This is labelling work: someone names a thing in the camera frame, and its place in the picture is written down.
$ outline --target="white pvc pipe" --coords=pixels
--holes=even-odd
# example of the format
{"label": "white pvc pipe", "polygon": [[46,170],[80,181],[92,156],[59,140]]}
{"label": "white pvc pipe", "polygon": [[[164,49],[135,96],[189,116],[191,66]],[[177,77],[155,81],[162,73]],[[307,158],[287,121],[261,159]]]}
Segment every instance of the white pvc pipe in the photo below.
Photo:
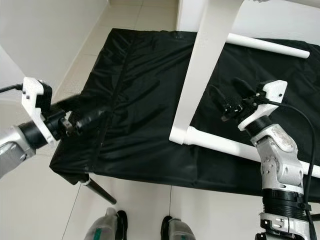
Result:
{"label": "white pvc pipe", "polygon": [[[199,131],[193,126],[188,127],[183,143],[201,146],[261,163],[258,151],[254,146]],[[300,163],[302,164],[303,173],[305,175],[308,174],[309,163],[304,161],[300,161]],[[312,176],[318,179],[320,178],[320,166],[313,166]]]}
{"label": "white pvc pipe", "polygon": [[277,54],[284,54],[289,56],[294,56],[298,58],[307,59],[310,56],[310,52],[284,46],[280,44],[276,44],[269,41],[263,41],[247,36],[241,36],[233,33],[229,33],[226,43],[228,44],[235,44],[243,47],[253,48],[253,49],[260,49],[268,52],[273,52]]}
{"label": "white pvc pipe", "polygon": [[244,0],[207,0],[196,34],[169,140],[183,144]]}

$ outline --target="table leg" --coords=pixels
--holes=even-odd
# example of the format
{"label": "table leg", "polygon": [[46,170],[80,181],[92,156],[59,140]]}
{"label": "table leg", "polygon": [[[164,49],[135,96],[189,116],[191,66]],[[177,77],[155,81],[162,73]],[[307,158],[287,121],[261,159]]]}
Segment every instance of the table leg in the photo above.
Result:
{"label": "table leg", "polygon": [[107,200],[112,205],[115,205],[117,203],[117,200],[111,196],[109,193],[107,193],[98,183],[96,183],[94,180],[92,180],[89,177],[89,174],[87,175],[87,179],[80,181],[84,186],[87,186],[89,189],[94,191],[96,194],[103,197],[105,200]]}
{"label": "table leg", "polygon": [[312,217],[312,220],[314,222],[320,221],[320,214],[319,213],[318,214],[312,214],[311,217]]}

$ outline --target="black fabric cover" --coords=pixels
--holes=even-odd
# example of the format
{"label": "black fabric cover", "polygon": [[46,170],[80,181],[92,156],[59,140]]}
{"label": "black fabric cover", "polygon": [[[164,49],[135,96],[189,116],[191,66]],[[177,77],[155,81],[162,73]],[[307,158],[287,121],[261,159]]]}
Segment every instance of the black fabric cover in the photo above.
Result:
{"label": "black fabric cover", "polygon": [[[196,33],[113,29],[82,91],[99,98],[109,113],[99,127],[61,141],[53,171],[75,184],[83,173],[247,195],[261,195],[260,164],[195,145],[179,145],[169,135],[184,84]],[[320,47],[302,41],[271,40],[310,51],[308,59],[226,44],[209,84],[231,101],[240,96],[235,77],[253,89],[259,82],[285,80],[284,103],[302,110],[320,139]],[[91,109],[82,109],[84,114]],[[250,145],[234,121],[221,113],[205,91],[192,120],[198,130]],[[311,135],[303,118],[278,108],[271,119],[296,141],[308,162]],[[316,164],[320,164],[317,151]],[[320,179],[313,178],[310,200],[320,202]]]}

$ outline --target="black wire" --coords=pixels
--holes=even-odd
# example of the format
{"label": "black wire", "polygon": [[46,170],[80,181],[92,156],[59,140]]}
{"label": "black wire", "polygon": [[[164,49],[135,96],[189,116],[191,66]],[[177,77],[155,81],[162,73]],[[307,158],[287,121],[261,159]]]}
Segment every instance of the black wire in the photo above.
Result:
{"label": "black wire", "polygon": [[[310,185],[311,185],[311,176],[312,176],[312,172],[314,169],[314,164],[315,164],[315,156],[316,156],[316,131],[314,126],[312,125],[311,121],[309,120],[309,118],[299,109],[295,108],[294,106],[285,104],[285,103],[279,103],[279,102],[275,102],[275,101],[270,101],[270,100],[266,100],[265,103],[267,104],[272,104],[272,105],[276,105],[279,107],[285,107],[285,108],[289,108],[292,109],[294,111],[296,111],[297,113],[299,113],[309,124],[310,130],[311,130],[311,159],[310,159],[310,163],[309,163],[309,169],[308,169],[308,174],[307,174],[307,179],[306,179],[306,183],[304,186],[304,203],[308,204],[309,202],[309,192],[310,192]],[[306,218],[309,222],[310,225],[310,237],[312,240],[317,240],[317,235],[316,235],[316,230],[315,230],[315,225],[314,222],[312,220],[311,214],[309,210],[305,210],[305,215]]]}
{"label": "black wire", "polygon": [[4,88],[1,88],[0,89],[0,93],[3,93],[3,92],[6,92],[6,91],[9,91],[9,90],[12,90],[12,89],[16,89],[16,90],[22,90],[22,84],[16,84],[16,85],[12,85],[12,86],[7,86],[7,87],[4,87]]}

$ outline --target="green label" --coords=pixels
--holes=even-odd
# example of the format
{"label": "green label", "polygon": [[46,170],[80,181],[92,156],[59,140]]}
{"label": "green label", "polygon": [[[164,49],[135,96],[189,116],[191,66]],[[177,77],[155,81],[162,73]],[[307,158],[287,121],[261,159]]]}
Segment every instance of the green label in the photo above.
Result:
{"label": "green label", "polygon": [[93,240],[100,240],[101,231],[102,231],[101,228],[97,228],[95,230]]}

